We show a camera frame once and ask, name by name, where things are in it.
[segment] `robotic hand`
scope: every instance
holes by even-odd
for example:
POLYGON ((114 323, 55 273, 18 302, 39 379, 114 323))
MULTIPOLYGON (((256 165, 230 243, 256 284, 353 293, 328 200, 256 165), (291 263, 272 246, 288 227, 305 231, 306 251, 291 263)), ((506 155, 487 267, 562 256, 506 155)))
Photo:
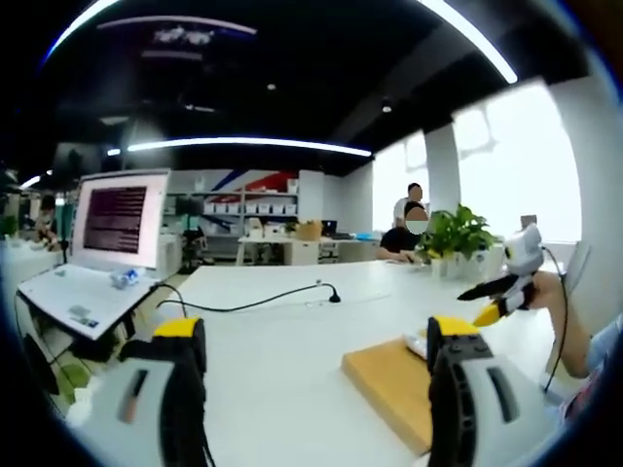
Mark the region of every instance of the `robotic hand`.
POLYGON ((504 243, 506 274, 498 279, 478 284, 461 294, 461 301, 499 296, 481 311, 474 326, 490 326, 516 309, 528 309, 534 298, 532 277, 543 265, 541 235, 535 224, 516 233, 504 243))

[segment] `white table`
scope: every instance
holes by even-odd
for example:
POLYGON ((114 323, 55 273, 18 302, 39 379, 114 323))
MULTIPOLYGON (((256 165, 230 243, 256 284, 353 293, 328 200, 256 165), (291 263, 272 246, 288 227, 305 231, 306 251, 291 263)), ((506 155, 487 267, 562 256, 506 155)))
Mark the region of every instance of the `white table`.
MULTIPOLYGON (((337 244, 339 247, 347 246, 347 245, 356 245, 358 248, 362 248, 366 246, 372 246, 372 247, 378 246, 378 242, 362 241, 362 240, 357 240, 355 238, 333 239, 333 238, 323 237, 320 241, 303 241, 303 240, 299 240, 297 238, 292 238, 289 236, 276 236, 276 235, 275 236, 262 236, 262 237, 242 236, 241 238, 238 239, 238 253, 236 254, 236 266, 244 265, 244 253, 246 251, 247 245, 258 245, 262 243, 287 245, 291 249, 291 251, 289 252, 289 255, 286 253, 286 256, 290 257, 290 261, 286 260, 286 264, 293 261, 292 258, 296 256, 300 258, 298 261, 302 262, 305 265, 317 265, 319 247, 322 244, 325 244, 325 245, 326 244, 337 244), (306 253, 305 251, 301 251, 301 250, 305 250, 306 248, 310 250, 308 253, 306 253)), ((345 253, 346 254, 345 256, 348 256, 348 258, 346 257, 341 258, 341 260, 344 260, 342 261, 344 263, 355 261, 357 256, 366 256, 366 255, 357 255, 355 252, 352 252, 352 251, 344 251, 344 252, 341 251, 341 254, 342 253, 345 253)))
POLYGON ((17 314, 19 330, 22 335, 30 334, 39 343, 48 360, 52 360, 56 354, 67 348, 72 339, 60 330, 54 330, 47 335, 45 344, 39 342, 39 335, 34 329, 28 307, 24 302, 17 300, 17 310, 15 310, 14 296, 23 281, 60 265, 62 253, 60 251, 51 252, 46 249, 33 250, 30 245, 31 243, 23 242, 20 246, 7 246, 0 249, 2 293, 7 311, 11 314, 17 314), (51 349, 53 355, 50 355, 47 347, 51 349))
MULTIPOLYGON (((200 268, 180 287, 187 303, 246 305, 289 289, 335 285, 238 313, 188 308, 204 319, 205 428, 229 467, 408 467, 415 457, 340 370, 350 351, 425 327, 431 314, 473 319, 484 302, 455 300, 468 285, 383 262, 307 267, 200 268)), ((163 305, 162 319, 179 317, 163 305)), ((544 311, 516 312, 483 336, 538 381, 553 341, 544 311)))

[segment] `ceiling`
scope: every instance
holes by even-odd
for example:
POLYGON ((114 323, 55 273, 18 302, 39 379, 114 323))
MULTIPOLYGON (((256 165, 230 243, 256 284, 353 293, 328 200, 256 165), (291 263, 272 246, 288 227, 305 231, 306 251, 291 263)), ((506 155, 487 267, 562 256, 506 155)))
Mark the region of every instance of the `ceiling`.
MULTIPOLYGON (((575 44, 527 2, 448 3, 495 43, 520 81, 586 73, 575 44)), ((122 0, 36 73, 37 57, 86 7, 63 4, 73 8, 38 15, 45 24, 32 28, 36 40, 16 60, 6 92, 19 113, 8 116, 15 132, 5 135, 5 148, 21 179, 49 168, 59 141, 110 148, 136 139, 263 136, 374 153, 417 129, 444 125, 457 109, 507 86, 482 54, 415 0, 122 0), (115 23, 149 16, 169 18, 115 23)), ((175 168, 322 168, 339 175, 367 161, 240 146, 185 148, 168 159, 175 168)))

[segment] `green plant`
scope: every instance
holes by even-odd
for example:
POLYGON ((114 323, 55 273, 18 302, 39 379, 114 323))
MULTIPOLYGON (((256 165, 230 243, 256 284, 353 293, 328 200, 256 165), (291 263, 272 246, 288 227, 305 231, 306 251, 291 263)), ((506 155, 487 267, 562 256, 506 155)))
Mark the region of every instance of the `green plant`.
POLYGON ((435 211, 430 214, 429 227, 421 237, 418 248, 424 256, 443 258, 453 251, 452 220, 448 211, 435 211))
POLYGON ((454 249, 469 260, 478 250, 488 250, 495 237, 486 230, 487 219, 475 215, 471 209, 460 204, 453 219, 454 249))
POLYGON ((443 258, 454 252, 469 260, 481 249, 489 249, 495 237, 487 230, 487 220, 460 204, 457 212, 435 211, 430 215, 428 232, 419 248, 431 258, 443 258))
POLYGON ((13 236, 18 231, 18 218, 6 216, 2 219, 2 235, 13 236))

